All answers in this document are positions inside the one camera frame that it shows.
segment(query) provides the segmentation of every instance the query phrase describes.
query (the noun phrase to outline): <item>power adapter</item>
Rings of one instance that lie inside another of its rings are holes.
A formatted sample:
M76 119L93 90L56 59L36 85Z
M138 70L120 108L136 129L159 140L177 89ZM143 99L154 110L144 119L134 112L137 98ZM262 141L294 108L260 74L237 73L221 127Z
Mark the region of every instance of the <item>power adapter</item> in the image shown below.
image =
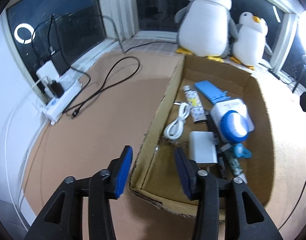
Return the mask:
M189 158L199 167L211 167L217 164L213 132L190 132Z

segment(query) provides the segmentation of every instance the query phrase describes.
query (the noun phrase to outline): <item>cardboard box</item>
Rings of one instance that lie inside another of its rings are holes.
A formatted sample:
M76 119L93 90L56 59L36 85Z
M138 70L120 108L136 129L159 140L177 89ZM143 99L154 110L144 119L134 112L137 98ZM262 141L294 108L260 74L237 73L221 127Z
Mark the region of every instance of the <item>cardboard box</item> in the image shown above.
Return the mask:
M161 140L163 130L178 114L174 100L185 101L183 86L208 80L228 96L242 98L248 106L255 130L250 133L245 146L252 152L252 158L241 160L248 186L262 204L269 201L273 186L274 150L267 109L258 83L250 72L232 65L206 58L187 56L176 66L165 95L151 122L141 145L130 177L130 190L152 204L183 215L196 215L197 201L190 201L184 195L173 157L174 145ZM212 104L201 94L205 109ZM205 124L193 124L186 119L184 132L178 139L187 150L191 131L207 131Z

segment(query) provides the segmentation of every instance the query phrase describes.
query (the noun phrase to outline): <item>window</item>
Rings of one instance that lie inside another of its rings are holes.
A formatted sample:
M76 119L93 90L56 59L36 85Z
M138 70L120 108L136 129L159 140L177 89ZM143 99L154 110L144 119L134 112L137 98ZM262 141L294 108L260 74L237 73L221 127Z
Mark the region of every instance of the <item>window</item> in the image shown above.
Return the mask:
M174 23L174 16L188 4L189 0L137 0L140 29L176 32L179 25ZM284 12L267 0L232 0L230 12L235 23L245 11L265 19L269 28L267 43L274 49L280 28L278 19L283 19Z
M306 51L303 47L300 31L300 26L297 26L296 34L290 49L290 52L285 60L285 63L282 67L282 70L287 73L289 77L294 79L298 79L302 69L303 69L303 60L302 56L306 55ZM300 84L306 88L306 69L300 79Z
M36 71L50 57L48 29L54 14L64 56L72 64L84 53L106 38L98 0L21 0L6 11L9 28L16 48L35 81ZM39 24L36 34L31 35ZM54 23L50 31L50 44L59 49ZM69 69L58 69L63 74Z

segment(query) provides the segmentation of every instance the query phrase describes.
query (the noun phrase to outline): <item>large penguin plush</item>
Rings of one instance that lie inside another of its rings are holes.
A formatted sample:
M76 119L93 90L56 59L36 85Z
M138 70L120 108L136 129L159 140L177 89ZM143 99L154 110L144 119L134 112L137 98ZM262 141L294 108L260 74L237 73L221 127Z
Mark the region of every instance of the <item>large penguin plush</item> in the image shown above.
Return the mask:
M232 0L189 0L178 11L174 21L181 22L177 42L179 53L200 57L226 57L229 34L237 39L236 25L231 18Z
M231 59L252 69L260 62L264 50L272 55L272 50L266 43L268 25L263 18L254 16L250 12L242 13L238 22L238 40L234 42L232 49L237 61Z

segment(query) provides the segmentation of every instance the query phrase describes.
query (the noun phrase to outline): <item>lamp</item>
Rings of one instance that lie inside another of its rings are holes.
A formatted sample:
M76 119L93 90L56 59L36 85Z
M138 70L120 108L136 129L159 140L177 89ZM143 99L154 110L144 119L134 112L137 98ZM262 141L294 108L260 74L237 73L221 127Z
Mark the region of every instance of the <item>lamp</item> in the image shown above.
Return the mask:
M300 16L300 20L299 20L299 36L301 39L301 43L302 46L304 48L304 51L306 53L306 11L304 11L301 16ZM303 68L301 70L301 73L296 81L296 84L292 90L292 93L294 93L295 89L298 87L300 80L304 74L304 71L306 69L306 54L302 56L302 61L300 62L300 64L303 65Z

